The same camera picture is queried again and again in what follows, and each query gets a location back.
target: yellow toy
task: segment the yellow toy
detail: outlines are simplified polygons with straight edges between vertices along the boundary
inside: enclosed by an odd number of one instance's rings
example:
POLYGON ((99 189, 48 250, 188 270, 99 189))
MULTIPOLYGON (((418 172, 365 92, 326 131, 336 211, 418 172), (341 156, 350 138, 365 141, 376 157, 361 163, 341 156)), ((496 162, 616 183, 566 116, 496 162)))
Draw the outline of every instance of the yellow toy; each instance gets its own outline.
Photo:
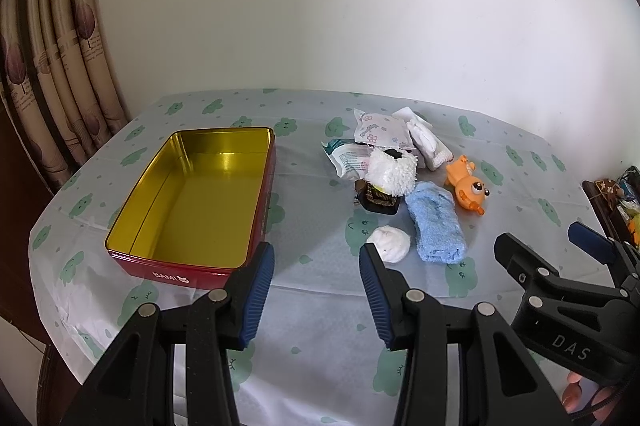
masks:
POLYGON ((489 190, 484 187, 484 183, 478 177, 474 177, 475 169, 476 165, 469 162, 466 155, 461 155, 457 161, 447 165, 447 179, 444 185, 454 187, 460 206, 482 216, 484 215, 482 202, 489 196, 489 190))

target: plastic packet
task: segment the plastic packet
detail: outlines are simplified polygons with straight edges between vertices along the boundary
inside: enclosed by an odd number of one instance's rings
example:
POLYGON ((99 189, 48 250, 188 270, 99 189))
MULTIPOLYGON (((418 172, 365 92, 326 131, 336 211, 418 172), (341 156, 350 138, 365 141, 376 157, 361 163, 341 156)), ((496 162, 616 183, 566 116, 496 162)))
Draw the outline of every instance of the plastic packet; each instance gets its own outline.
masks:
POLYGON ((640 214, 640 206, 631 200, 620 200, 620 204, 622 204, 625 208, 625 211, 630 216, 636 216, 640 214))
POLYGON ((415 149, 404 120, 391 115, 385 116, 361 110, 354 110, 353 115, 357 122, 353 136, 356 142, 378 146, 382 149, 415 149))
POLYGON ((338 177, 353 181, 364 178, 369 168, 369 146, 357 144, 353 139, 331 139, 321 144, 338 177))

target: white ball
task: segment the white ball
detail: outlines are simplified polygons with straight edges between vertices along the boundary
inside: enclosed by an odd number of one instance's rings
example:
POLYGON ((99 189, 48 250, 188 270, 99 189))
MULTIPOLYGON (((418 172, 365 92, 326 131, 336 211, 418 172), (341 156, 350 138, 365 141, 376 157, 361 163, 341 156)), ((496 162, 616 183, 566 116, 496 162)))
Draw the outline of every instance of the white ball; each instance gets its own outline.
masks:
POLYGON ((382 226, 375 229, 367 242, 376 246, 383 262, 400 262, 409 252, 411 239, 402 229, 382 226))

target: wooden door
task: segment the wooden door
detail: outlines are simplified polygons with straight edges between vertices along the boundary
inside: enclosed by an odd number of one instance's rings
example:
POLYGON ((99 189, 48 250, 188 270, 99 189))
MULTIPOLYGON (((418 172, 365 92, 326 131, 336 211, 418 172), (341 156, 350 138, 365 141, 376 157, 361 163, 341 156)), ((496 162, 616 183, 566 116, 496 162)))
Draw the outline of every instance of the wooden door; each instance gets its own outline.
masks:
POLYGON ((18 140, 0 102, 0 316, 47 344, 29 275, 29 232, 51 194, 18 140))

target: cable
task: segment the cable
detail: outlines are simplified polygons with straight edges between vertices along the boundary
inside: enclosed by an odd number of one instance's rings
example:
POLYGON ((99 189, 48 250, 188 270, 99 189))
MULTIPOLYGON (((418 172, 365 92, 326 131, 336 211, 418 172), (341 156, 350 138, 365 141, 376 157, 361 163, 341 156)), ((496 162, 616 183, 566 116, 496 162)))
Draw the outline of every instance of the cable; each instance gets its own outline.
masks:
POLYGON ((609 395, 606 399, 601 400, 597 404, 593 404, 592 406, 589 406, 587 408, 583 408, 580 411, 575 411, 573 413, 570 413, 569 414, 569 418, 572 421, 576 421, 576 420, 581 419, 583 417, 587 417, 587 415, 590 415, 593 412, 598 411, 599 409, 604 408, 605 406, 607 406, 607 405, 611 404, 612 402, 614 402, 623 393, 626 392, 626 389, 629 388, 629 385, 631 385, 631 382, 634 380, 634 377, 636 376, 637 372, 638 372, 638 366, 636 366, 636 368, 633 370, 633 372, 631 373, 629 378, 625 381, 625 383, 622 386, 619 386, 614 393, 609 395))
POLYGON ((17 330, 18 330, 18 332, 20 332, 20 333, 22 334, 22 336, 23 336, 23 337, 24 337, 28 342, 30 342, 30 343, 31 343, 31 346, 32 346, 33 348, 35 348, 38 352, 40 352, 40 353, 44 356, 44 350, 40 350, 40 349, 38 348, 38 345, 36 345, 34 342, 32 342, 32 341, 29 339, 29 337, 28 337, 24 332, 22 332, 20 329, 17 329, 17 330))

